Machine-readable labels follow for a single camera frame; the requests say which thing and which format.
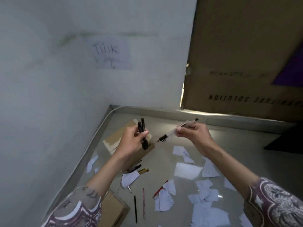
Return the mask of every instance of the cardboard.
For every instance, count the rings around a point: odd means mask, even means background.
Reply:
[[[130,207],[108,190],[102,203],[102,213],[98,227],[119,227]]]
[[[131,121],[129,121],[127,124],[125,124],[123,127],[119,128],[119,130],[117,130],[115,133],[113,133],[111,136],[109,136],[108,138],[103,140],[104,145],[106,146],[106,148],[108,149],[108,151],[113,154],[117,148],[117,146],[119,145],[121,136],[123,134],[123,132],[125,131],[125,129],[128,126],[134,126],[138,124],[138,120],[133,119]],[[148,134],[147,135],[147,141],[149,144],[149,148],[147,150],[144,150],[142,148],[142,145],[138,145],[138,151],[133,154],[129,160],[123,165],[122,167],[122,171],[126,172],[128,169],[130,169],[132,166],[134,166],[134,164],[136,164],[139,160],[141,160],[145,155],[147,155],[151,150],[154,149],[154,143],[151,142],[151,138],[152,135]]]
[[[272,85],[303,39],[303,0],[199,0],[184,109],[297,122],[303,89]]]

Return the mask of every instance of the white paper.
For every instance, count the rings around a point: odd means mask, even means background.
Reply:
[[[87,169],[86,169],[86,173],[89,173],[92,171],[92,167],[93,164],[95,163],[95,161],[97,160],[98,155],[96,155],[95,157],[93,157],[91,160],[89,160],[88,164],[87,164]]]
[[[192,204],[201,202],[199,194],[190,194],[190,195],[188,195],[188,199]]]
[[[241,225],[243,227],[253,227],[252,224],[250,223],[249,219],[246,217],[246,215],[243,213],[240,217],[241,220]]]
[[[209,189],[210,190],[210,195],[208,195],[205,200],[207,202],[213,202],[213,201],[218,201],[219,200],[219,191],[217,189]]]
[[[136,170],[131,172],[131,173],[128,173],[128,174],[123,174],[122,181],[121,181],[121,184],[122,184],[123,188],[126,189],[139,176],[140,176],[140,174]]]
[[[174,146],[174,150],[172,153],[174,155],[179,155],[179,156],[189,156],[189,154],[185,150],[184,146]]]
[[[194,160],[192,160],[189,156],[183,156],[184,162],[195,164]]]
[[[159,203],[160,201],[159,201],[159,196],[158,195],[155,196],[154,201],[155,201],[154,210],[155,211],[160,211],[160,203]]]
[[[169,180],[167,183],[164,183],[163,188],[170,192],[172,195],[176,196],[176,187],[173,179]]]
[[[208,203],[196,203],[192,211],[191,222],[197,226],[209,227],[211,207]]]
[[[86,37],[99,68],[131,70],[131,56],[125,37]]]
[[[199,180],[199,181],[196,181],[196,185],[197,185],[197,187],[198,187],[198,189],[200,191],[200,190],[203,190],[205,188],[209,189],[212,186],[212,182],[209,179]]]
[[[217,227],[217,226],[229,226],[229,214],[224,210],[212,207],[210,210],[210,226],[209,227]]]
[[[177,163],[174,176],[193,180],[199,176],[202,169],[203,167],[194,166],[192,164]]]
[[[203,201],[204,199],[206,200],[206,198],[208,196],[210,196],[211,189],[209,189],[209,188],[203,188],[203,190],[199,190],[199,192],[200,192],[200,194],[199,194],[200,200]]]
[[[229,180],[227,180],[227,178],[224,179],[224,187],[237,191],[236,188],[229,182]]]
[[[215,169],[214,164],[209,159],[206,159],[204,169],[202,171],[202,177],[203,178],[221,177],[221,175]]]
[[[167,190],[164,189],[160,190],[159,192],[159,201],[160,211],[167,211],[174,204],[174,200],[172,199],[171,195]]]

